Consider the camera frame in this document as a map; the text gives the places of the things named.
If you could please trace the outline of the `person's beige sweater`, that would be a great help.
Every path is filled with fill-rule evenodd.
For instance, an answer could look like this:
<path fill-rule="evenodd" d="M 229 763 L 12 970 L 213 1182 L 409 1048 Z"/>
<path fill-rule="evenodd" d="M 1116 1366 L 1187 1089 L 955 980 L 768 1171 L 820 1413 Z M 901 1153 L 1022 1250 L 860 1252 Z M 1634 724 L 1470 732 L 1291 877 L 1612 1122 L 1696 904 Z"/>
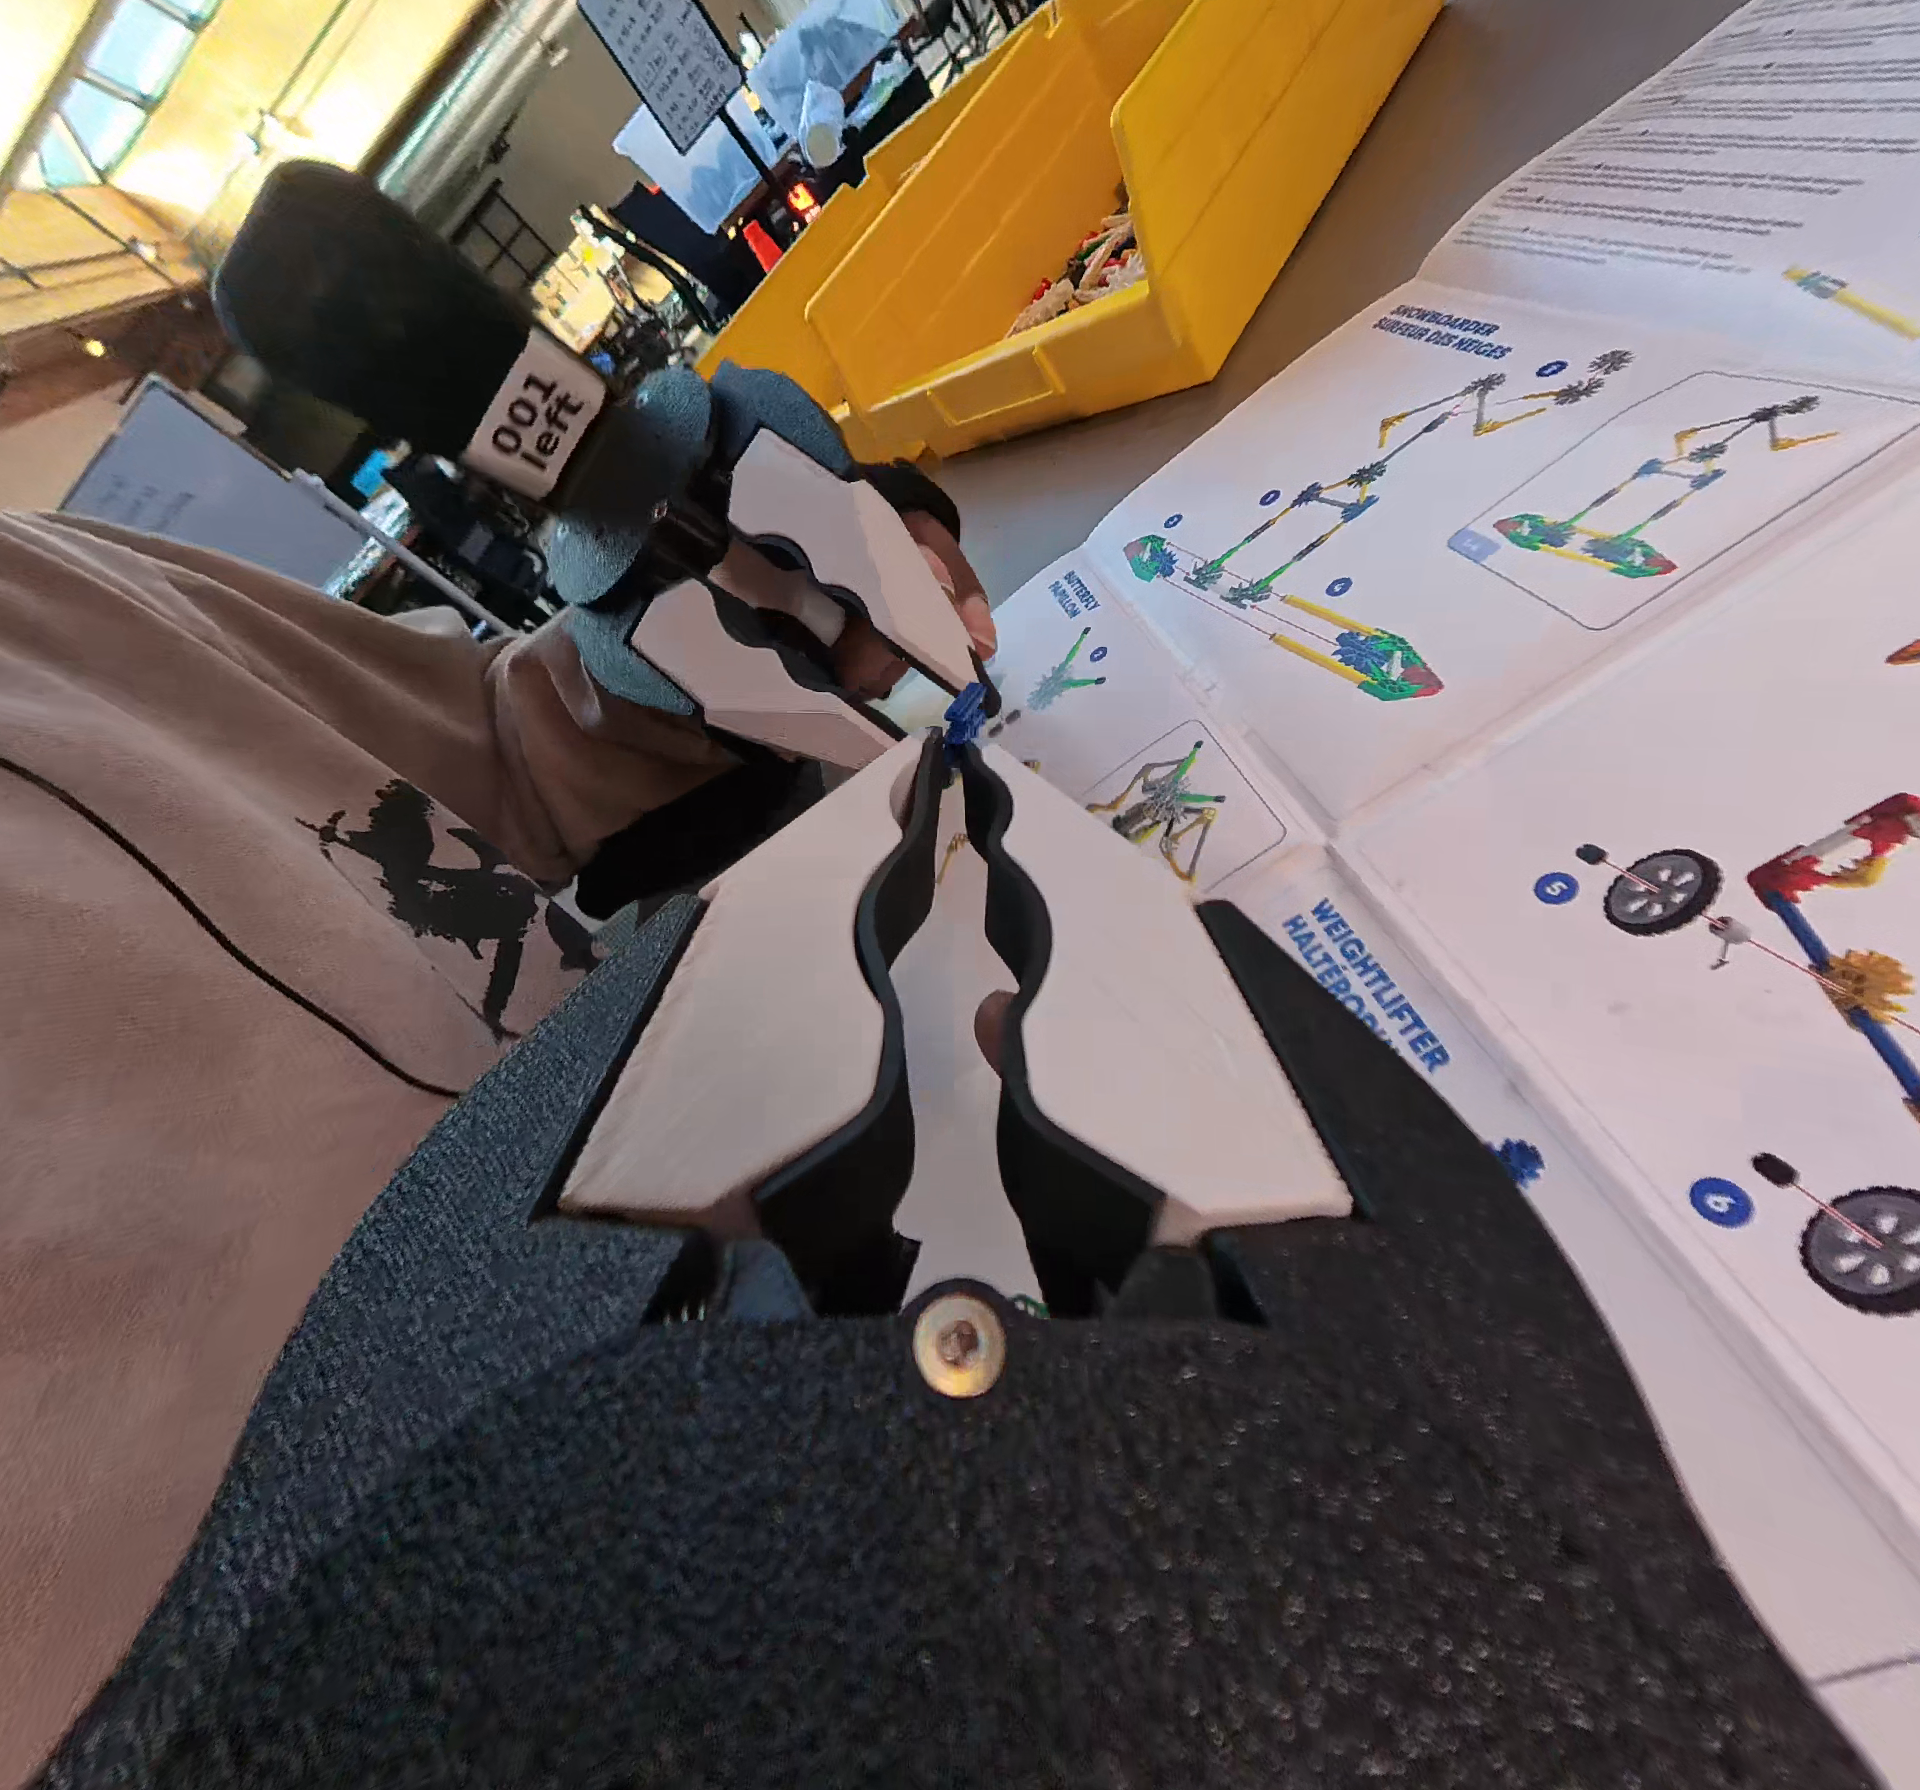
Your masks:
<path fill-rule="evenodd" d="M 487 676 L 225 555 L 1 528 L 1 1770 L 154 1609 L 350 1227 L 596 959 Z"/>

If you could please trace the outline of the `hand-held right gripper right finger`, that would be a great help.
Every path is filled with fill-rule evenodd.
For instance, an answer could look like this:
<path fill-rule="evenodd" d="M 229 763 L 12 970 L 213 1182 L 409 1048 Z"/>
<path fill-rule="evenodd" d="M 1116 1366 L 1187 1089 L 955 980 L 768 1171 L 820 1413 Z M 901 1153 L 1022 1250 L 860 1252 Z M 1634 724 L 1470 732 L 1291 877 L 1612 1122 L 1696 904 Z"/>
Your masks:
<path fill-rule="evenodd" d="M 1343 1222 L 1354 1196 L 1215 938 L 1286 965 L 998 746 L 961 755 L 988 872 L 983 933 L 1014 992 L 1000 1031 L 1000 1183 L 1049 1312 L 1102 1312 L 1158 1252 Z"/>

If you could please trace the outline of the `whiteboard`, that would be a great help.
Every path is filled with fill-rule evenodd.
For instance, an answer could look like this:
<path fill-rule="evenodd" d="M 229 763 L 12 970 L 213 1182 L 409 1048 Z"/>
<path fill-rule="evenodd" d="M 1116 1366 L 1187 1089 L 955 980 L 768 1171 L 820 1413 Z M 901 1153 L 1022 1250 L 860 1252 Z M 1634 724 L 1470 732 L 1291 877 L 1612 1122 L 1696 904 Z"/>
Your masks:
<path fill-rule="evenodd" d="M 162 377 L 147 377 L 59 514 L 333 587 L 373 547 L 315 481 L 283 473 Z"/>

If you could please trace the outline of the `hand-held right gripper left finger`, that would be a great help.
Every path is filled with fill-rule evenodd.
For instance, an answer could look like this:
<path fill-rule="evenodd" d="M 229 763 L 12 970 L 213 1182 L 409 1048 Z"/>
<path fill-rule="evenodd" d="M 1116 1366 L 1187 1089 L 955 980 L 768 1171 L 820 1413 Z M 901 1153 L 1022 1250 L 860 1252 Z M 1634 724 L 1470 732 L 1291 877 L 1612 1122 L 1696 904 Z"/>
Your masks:
<path fill-rule="evenodd" d="M 699 891 L 563 1213 L 757 1238 L 815 1309 L 899 1309 L 916 1127 L 892 965 L 931 910 L 942 791 L 941 736 L 901 740 Z"/>

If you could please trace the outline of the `person's left forearm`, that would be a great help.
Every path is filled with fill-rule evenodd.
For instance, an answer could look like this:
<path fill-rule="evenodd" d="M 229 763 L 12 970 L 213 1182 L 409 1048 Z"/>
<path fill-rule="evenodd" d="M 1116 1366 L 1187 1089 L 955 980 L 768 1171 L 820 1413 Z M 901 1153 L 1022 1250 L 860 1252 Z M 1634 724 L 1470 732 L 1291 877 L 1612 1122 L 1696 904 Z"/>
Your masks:
<path fill-rule="evenodd" d="M 549 886 L 601 848 L 740 770 L 702 722 L 608 692 L 571 617 L 503 645 L 487 676 L 514 826 L 501 845 Z"/>

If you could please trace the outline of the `person's left hand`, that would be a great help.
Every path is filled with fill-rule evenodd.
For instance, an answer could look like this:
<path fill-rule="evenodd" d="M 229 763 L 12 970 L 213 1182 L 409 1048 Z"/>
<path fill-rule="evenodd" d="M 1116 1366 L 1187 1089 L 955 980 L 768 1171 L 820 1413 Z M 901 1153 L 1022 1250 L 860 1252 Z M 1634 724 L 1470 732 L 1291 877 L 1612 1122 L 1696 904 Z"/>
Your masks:
<path fill-rule="evenodd" d="M 983 674 L 998 652 L 998 632 L 982 580 L 964 555 L 957 536 L 937 515 L 910 510 L 899 514 L 899 519 L 964 625 L 975 672 Z"/>

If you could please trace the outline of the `pile of colourful building pieces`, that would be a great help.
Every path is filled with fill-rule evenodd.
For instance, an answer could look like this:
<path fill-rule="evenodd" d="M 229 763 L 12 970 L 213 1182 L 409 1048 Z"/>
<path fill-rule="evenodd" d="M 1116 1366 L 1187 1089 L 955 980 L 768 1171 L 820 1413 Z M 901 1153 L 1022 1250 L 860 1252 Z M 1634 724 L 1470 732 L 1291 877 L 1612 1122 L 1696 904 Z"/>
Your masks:
<path fill-rule="evenodd" d="M 1005 339 L 1038 329 L 1144 280 L 1147 262 L 1134 215 L 1131 208 L 1117 208 L 1073 248 L 1065 266 L 1035 284 L 1007 325 Z"/>

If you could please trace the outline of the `white instruction sheet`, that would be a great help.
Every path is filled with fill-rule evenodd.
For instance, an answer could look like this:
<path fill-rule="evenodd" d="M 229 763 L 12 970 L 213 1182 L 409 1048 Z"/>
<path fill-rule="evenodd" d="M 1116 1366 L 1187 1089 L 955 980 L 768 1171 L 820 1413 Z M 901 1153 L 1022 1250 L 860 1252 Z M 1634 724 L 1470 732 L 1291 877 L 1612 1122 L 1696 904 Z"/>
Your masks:
<path fill-rule="evenodd" d="M 1000 609 L 982 729 L 1493 1153 L 1915 1743 L 1915 0 L 1747 0 Z"/>

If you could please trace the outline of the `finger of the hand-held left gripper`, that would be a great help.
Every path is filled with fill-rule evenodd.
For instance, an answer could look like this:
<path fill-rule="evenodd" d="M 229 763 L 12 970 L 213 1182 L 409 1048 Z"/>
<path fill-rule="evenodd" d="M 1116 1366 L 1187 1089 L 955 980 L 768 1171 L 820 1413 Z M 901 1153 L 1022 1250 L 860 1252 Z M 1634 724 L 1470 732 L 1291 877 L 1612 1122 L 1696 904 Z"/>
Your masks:
<path fill-rule="evenodd" d="M 714 474 L 714 502 L 730 533 L 714 566 L 730 643 L 838 695 L 868 691 L 866 658 L 885 670 L 885 695 L 910 672 L 949 695 L 983 679 L 957 590 L 874 483 L 760 428 Z"/>
<path fill-rule="evenodd" d="M 850 697 L 831 665 L 787 641 L 787 619 L 818 641 L 829 617 L 864 623 L 901 659 L 957 685 L 957 610 L 937 582 L 905 609 L 861 607 L 852 590 L 779 577 L 775 604 L 747 601 L 707 577 L 627 592 L 627 652 L 672 683 L 714 734 L 836 770 L 864 770 L 899 744 L 899 728 Z"/>

